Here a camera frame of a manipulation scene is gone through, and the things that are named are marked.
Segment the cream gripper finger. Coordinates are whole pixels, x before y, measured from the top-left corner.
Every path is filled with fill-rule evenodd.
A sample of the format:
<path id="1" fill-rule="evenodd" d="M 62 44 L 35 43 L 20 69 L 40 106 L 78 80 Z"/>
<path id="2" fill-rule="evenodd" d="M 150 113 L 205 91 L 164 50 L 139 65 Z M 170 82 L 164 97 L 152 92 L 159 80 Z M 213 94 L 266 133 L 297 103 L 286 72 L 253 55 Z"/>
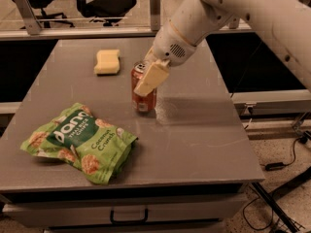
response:
<path id="1" fill-rule="evenodd" d="M 152 63 L 156 61 L 156 56 L 154 54 L 154 49 L 150 48 L 144 57 L 144 61 L 148 63 Z"/>
<path id="2" fill-rule="evenodd" d="M 136 84 L 134 92 L 139 96 L 147 96 L 158 88 L 169 76 L 169 61 L 157 60 L 148 65 L 141 80 Z"/>

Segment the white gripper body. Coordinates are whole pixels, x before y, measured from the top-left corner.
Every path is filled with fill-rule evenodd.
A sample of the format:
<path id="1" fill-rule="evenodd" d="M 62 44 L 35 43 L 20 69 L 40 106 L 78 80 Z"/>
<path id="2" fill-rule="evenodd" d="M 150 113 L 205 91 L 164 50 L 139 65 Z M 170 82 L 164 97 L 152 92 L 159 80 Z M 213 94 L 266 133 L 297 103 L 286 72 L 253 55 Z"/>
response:
<path id="1" fill-rule="evenodd" d="M 187 43 L 170 22 L 166 22 L 157 32 L 153 43 L 155 58 L 169 60 L 171 66 L 185 63 L 195 50 L 196 47 Z"/>

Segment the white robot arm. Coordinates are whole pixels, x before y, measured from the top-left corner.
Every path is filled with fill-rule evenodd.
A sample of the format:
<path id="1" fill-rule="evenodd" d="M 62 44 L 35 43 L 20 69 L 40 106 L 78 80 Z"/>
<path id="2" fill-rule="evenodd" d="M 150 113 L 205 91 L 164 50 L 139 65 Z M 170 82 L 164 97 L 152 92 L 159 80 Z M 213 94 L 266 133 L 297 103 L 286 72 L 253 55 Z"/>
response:
<path id="1" fill-rule="evenodd" d="M 311 89 L 311 8 L 296 0 L 184 0 L 161 27 L 144 57 L 134 92 L 146 96 L 186 62 L 203 38 L 244 20 L 296 78 Z"/>

